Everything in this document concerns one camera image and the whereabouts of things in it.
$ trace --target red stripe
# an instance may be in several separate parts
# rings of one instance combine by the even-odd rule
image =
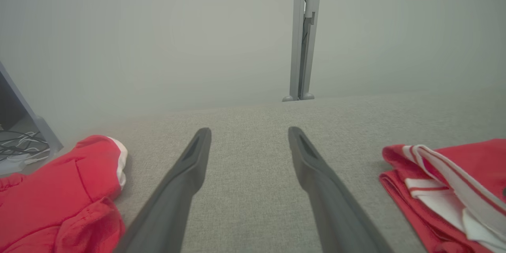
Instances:
[[[441,191],[441,190],[449,190],[448,187],[437,187],[437,188],[419,188],[419,187],[413,187],[409,188],[410,192],[412,191]]]
[[[457,170],[455,170],[452,166],[450,166],[449,163],[447,163],[446,161],[444,161],[443,159],[441,159],[440,157],[438,157],[437,155],[432,155],[430,154],[429,152],[427,152],[425,149],[421,149],[423,150],[424,152],[426,152],[426,154],[429,154],[430,156],[433,156],[435,158],[437,158],[439,161],[445,163],[446,166],[448,166],[455,174],[457,174],[457,176],[459,176],[459,178],[464,181],[468,186],[469,188],[471,188],[478,196],[480,196],[484,201],[486,201],[488,204],[490,204],[493,208],[495,208],[498,212],[502,213],[503,215],[506,215],[506,211],[503,210],[501,207],[499,207],[498,205],[496,205],[493,201],[491,201],[490,199],[488,199],[488,197],[485,197],[478,189],[476,189],[466,178],[464,178]]]

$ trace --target folded clothing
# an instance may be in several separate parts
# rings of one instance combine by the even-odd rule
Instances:
[[[429,252],[506,253],[506,140],[383,149],[380,181]]]
[[[125,232],[115,199],[127,150],[89,136],[31,175],[0,179],[0,252],[112,252]]]

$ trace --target metal frame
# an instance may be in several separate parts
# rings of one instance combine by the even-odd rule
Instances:
[[[44,137],[45,141],[47,141],[47,144],[49,145],[49,157],[46,159],[46,161],[49,161],[49,159],[54,157],[56,152],[60,151],[63,148],[63,145],[61,144],[60,140],[53,132],[53,130],[49,127],[47,122],[45,122],[44,118],[37,116],[36,113],[33,112],[33,110],[31,109],[30,105],[21,94],[18,87],[16,87],[16,84],[14,84],[14,81],[12,80],[11,76],[9,76],[9,73],[7,73],[7,70],[5,69],[2,62],[0,62],[0,73],[2,73],[2,75],[5,77],[5,80],[11,87],[12,91],[14,91],[16,97],[18,97],[19,101],[26,109],[27,113],[30,115],[31,119],[33,120],[33,123],[36,125],[39,132]]]
[[[320,0],[293,0],[290,93],[283,102],[313,99],[309,93]]]

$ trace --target red cloth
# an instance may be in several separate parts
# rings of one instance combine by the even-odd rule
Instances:
[[[394,170],[380,182],[397,203],[431,253],[489,253],[459,229],[434,213],[417,194],[451,191],[466,210],[497,236],[506,226],[506,140],[491,140],[432,151],[423,145],[393,145],[383,149]]]
[[[90,136],[31,175],[0,179],[0,252],[112,252],[125,232],[112,200],[126,153]]]

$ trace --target red and white clothing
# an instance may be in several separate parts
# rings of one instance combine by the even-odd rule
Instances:
[[[125,226],[112,202],[127,150],[90,136],[31,175],[0,179],[0,252],[108,253]]]
[[[429,252],[506,253],[506,140],[383,149],[380,181]]]

